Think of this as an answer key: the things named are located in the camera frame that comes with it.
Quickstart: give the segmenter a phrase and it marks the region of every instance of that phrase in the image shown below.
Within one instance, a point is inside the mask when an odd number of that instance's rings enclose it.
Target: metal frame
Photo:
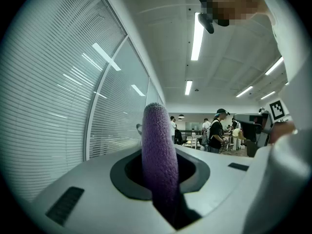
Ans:
[[[86,129],[86,135],[85,135],[85,145],[84,145],[84,161],[87,161],[90,159],[90,135],[91,135],[91,128],[92,128],[92,122],[93,122],[93,117],[94,117],[94,112],[95,112],[95,109],[96,109],[96,105],[97,105],[97,102],[98,102],[98,95],[102,89],[102,86],[103,86],[103,83],[105,81],[105,78],[107,76],[107,73],[108,71],[110,70],[111,66],[112,66],[112,62],[115,60],[117,54],[119,53],[120,49],[123,47],[124,43],[128,40],[128,36],[126,36],[124,38],[124,40],[122,40],[122,42],[120,43],[120,45],[118,46],[118,48],[116,49],[111,61],[109,62],[107,68],[105,69],[101,79],[100,79],[100,82],[97,86],[97,90],[96,90],[96,94],[94,96],[94,99],[92,101],[92,106],[91,106],[91,110],[90,110],[90,114],[89,114],[89,117],[87,119],[87,129]]]
[[[120,26],[120,29],[122,30],[122,32],[124,33],[125,36],[128,35],[128,32],[126,31],[126,29],[123,27],[121,21],[119,20],[118,16],[116,15],[116,13],[114,12],[113,8],[111,7],[110,3],[108,2],[108,0],[101,0],[108,8],[108,11],[110,12],[113,20],[116,22],[117,25]]]
[[[147,85],[147,92],[146,92],[145,106],[147,106],[147,105],[146,105],[146,102],[147,102],[148,91],[149,91],[149,89],[150,89],[150,83],[151,83],[151,78],[150,78],[150,76],[148,76],[148,85]]]

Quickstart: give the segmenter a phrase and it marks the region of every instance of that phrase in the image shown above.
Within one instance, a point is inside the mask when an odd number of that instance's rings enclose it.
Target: white ceiling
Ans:
[[[269,19],[257,15],[239,25],[204,32],[198,61],[191,61],[194,13],[198,0],[125,0],[155,64],[166,101],[184,100],[185,80],[193,80],[190,97],[217,93],[235,98],[253,86],[241,103],[257,102],[287,82],[284,64],[264,73],[280,58]]]

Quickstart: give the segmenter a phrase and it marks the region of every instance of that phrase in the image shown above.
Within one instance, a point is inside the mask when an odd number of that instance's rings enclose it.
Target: white shirt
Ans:
[[[211,126],[211,123],[209,121],[206,121],[203,123],[202,125],[202,129],[206,130],[207,128],[209,128]]]
[[[176,124],[173,121],[170,121],[170,132],[171,132],[171,136],[175,135],[175,131],[176,131]]]
[[[273,33],[284,58],[287,79],[291,81],[311,54],[310,36],[287,0],[264,1],[275,19]]]

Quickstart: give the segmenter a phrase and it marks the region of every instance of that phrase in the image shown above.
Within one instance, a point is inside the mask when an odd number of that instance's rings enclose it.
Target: ceiling lamp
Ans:
[[[262,97],[261,99],[265,99],[265,98],[267,98],[267,97],[271,96],[271,95],[272,95],[272,94],[274,94],[274,93],[275,93],[275,91],[273,91],[272,93],[269,93],[268,95],[266,95],[266,96]]]
[[[278,59],[278,61],[265,73],[267,76],[272,73],[272,71],[277,68],[282,62],[284,61],[284,58],[281,57],[280,59]]]
[[[193,82],[191,80],[188,80],[186,82],[186,88],[185,88],[185,95],[186,96],[188,96],[190,94],[192,83]]]
[[[200,24],[198,20],[198,12],[195,13],[195,28],[194,28],[194,40],[191,60],[198,60],[199,52],[201,48],[201,43],[203,40],[204,27]]]
[[[251,90],[253,87],[250,86],[249,88],[247,88],[246,90],[244,90],[243,92],[241,92],[238,96],[236,96],[237,98],[238,97],[241,97],[244,93],[248,92],[249,90]]]

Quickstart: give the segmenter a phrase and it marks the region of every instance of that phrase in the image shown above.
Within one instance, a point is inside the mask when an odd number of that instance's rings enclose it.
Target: person wearing cap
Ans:
[[[199,22],[210,33],[214,25],[229,26],[234,20],[248,20],[256,14],[268,16],[288,81],[298,73],[311,54],[311,38],[301,27],[301,20],[287,0],[199,0],[202,13]],[[295,130],[293,122],[275,124],[270,133],[270,143]]]
[[[227,114],[223,108],[218,109],[216,112],[210,127],[208,152],[218,154],[221,146],[224,144],[221,121],[226,119]]]

